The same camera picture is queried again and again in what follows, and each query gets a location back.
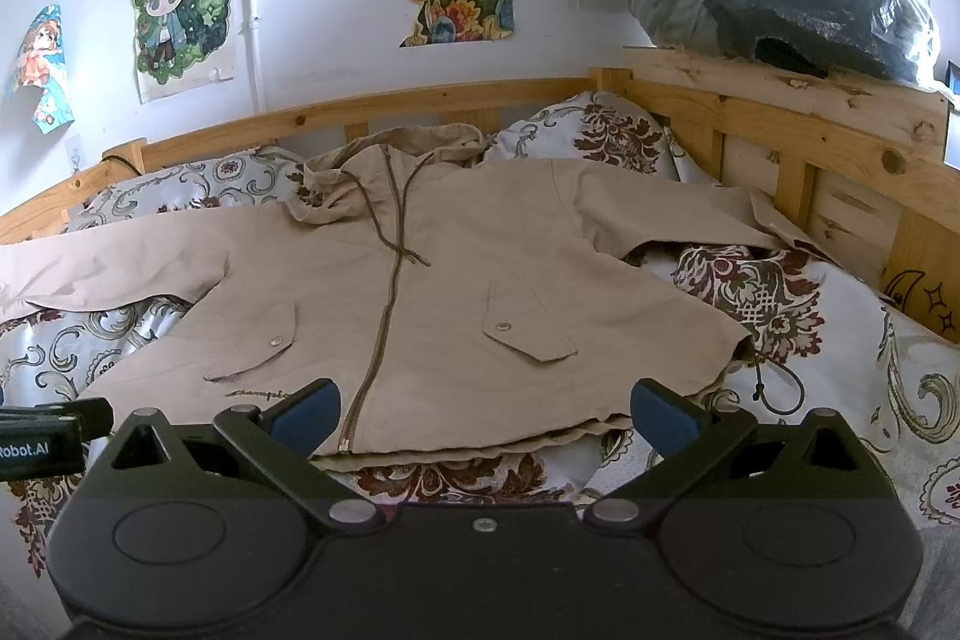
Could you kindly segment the beige hooded jacket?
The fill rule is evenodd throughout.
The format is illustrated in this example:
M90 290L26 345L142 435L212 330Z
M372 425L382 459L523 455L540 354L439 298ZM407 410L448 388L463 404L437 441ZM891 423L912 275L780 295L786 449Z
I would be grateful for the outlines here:
M2 314L187 314L91 386L117 416L205 424L320 378L342 470L532 450L620 427L636 381L713 385L747 333L630 263L647 244L782 250L760 193L584 159L485 161L466 125L399 128L311 161L312 202L184 209L13 244Z

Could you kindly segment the small anime girl poster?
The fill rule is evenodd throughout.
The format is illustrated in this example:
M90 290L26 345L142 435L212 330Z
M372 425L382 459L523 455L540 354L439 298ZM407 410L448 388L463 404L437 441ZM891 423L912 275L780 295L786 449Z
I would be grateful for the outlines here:
M36 14L13 58L7 94L14 96L23 89L37 92L32 121L43 135L75 120L68 97L62 8L57 3Z

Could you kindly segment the blond anime boy poster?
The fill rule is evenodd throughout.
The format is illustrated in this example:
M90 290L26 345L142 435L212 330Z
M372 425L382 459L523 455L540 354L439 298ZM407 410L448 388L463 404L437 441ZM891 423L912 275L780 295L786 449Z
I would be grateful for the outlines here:
M140 101L233 80L236 0L132 0Z

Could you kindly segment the white wall socket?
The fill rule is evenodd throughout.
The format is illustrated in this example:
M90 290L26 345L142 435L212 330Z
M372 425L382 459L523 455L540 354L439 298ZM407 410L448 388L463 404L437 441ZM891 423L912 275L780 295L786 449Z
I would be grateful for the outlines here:
M85 159L83 159L83 142L80 136L68 136L64 140L64 151L67 154L70 170L73 174L78 174L83 169Z

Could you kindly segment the wooden bed frame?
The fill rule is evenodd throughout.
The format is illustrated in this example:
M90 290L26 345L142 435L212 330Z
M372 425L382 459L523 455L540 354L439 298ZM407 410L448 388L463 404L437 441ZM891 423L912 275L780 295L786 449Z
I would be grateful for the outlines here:
M254 115L206 130L143 138L3 214L3 242L50 236L71 208L109 185L190 159L273 145L321 128L358 138L377 120L434 115L491 133L513 107L586 89L622 96L664 120L704 174L773 198L833 259L908 317L958 336L958 172L947 164L957 97L840 76L630 47L620 68L586 78L530 78L375 92Z

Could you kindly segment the white wall pipe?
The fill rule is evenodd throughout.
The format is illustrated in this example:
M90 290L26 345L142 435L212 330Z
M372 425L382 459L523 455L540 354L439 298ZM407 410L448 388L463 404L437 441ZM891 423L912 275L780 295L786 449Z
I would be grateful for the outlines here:
M263 87L262 52L260 52L259 0L242 0L242 39L244 39L247 81L251 91L252 112L262 113L267 107Z

